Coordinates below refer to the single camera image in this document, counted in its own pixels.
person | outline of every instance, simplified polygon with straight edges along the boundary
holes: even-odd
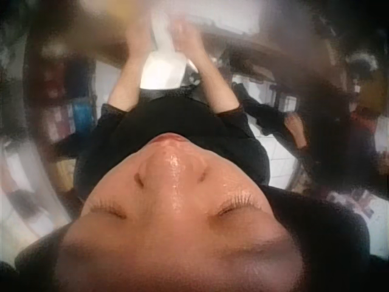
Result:
[[[331,114],[324,104],[305,100],[296,112],[282,113],[258,103],[243,84],[233,90],[263,133],[300,159],[316,185],[340,193],[367,189],[389,199],[388,159],[375,149],[374,121],[366,109]]]
[[[369,258],[363,220],[268,187],[266,152],[201,34],[184,19],[171,30],[209,106],[174,93],[138,104],[151,41],[147,24],[131,26],[129,59],[77,161],[82,213],[16,259],[30,291],[358,287]]]

blurry object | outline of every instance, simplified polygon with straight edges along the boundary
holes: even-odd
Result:
[[[170,20],[163,12],[152,13],[152,25],[157,51],[152,52],[143,68],[142,89],[180,88],[187,67],[187,58],[174,49],[168,30]]]
[[[43,92],[44,99],[64,99],[65,91],[65,64],[60,61],[43,67]]]
[[[152,52],[143,68],[142,89],[174,89],[181,86],[187,66],[182,54]]]
[[[108,6],[107,0],[80,0],[81,6],[93,15],[102,14]]]
[[[360,82],[359,105],[364,106],[377,115],[387,114],[388,79],[381,70],[372,73],[369,80]]]
[[[56,106],[46,109],[42,123],[51,143],[68,137],[75,132],[72,105]]]
[[[123,25],[132,21],[139,11],[136,0],[80,0],[80,4],[92,15],[108,15]]]
[[[27,30],[31,11],[23,0],[1,2],[0,14],[0,68],[5,69],[14,59],[12,46]]]
[[[94,126],[91,104],[89,102],[75,102],[72,107],[75,131],[82,136],[87,136]]]
[[[65,58],[71,54],[68,46],[61,38],[48,41],[41,50],[43,58]]]
[[[56,163],[59,182],[61,183],[58,188],[61,192],[69,192],[73,189],[75,161],[75,159],[67,159]]]
[[[359,80],[368,79],[378,69],[377,58],[367,52],[355,52],[346,57],[346,62],[353,77]]]
[[[66,63],[64,86],[67,99],[88,97],[91,67],[87,58],[73,58]]]
[[[380,153],[378,167],[379,167],[379,173],[381,175],[389,174],[389,152],[385,151]]]

eyelash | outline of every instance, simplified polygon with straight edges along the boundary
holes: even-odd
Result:
[[[243,207],[257,207],[252,195],[237,195],[232,199],[222,204],[220,211],[217,213],[218,216],[222,216],[230,211],[240,209]],[[89,207],[90,213],[94,212],[106,212],[118,216],[121,219],[126,219],[127,215],[123,208],[113,201],[99,200],[93,202]]]
[[[90,213],[106,212],[118,216],[121,219],[127,218],[126,212],[123,208],[113,201],[98,200],[93,202],[89,207],[89,211]]]
[[[222,216],[230,211],[243,207],[257,207],[252,195],[237,195],[231,200],[226,201],[222,204],[221,210],[218,212],[218,216]]]

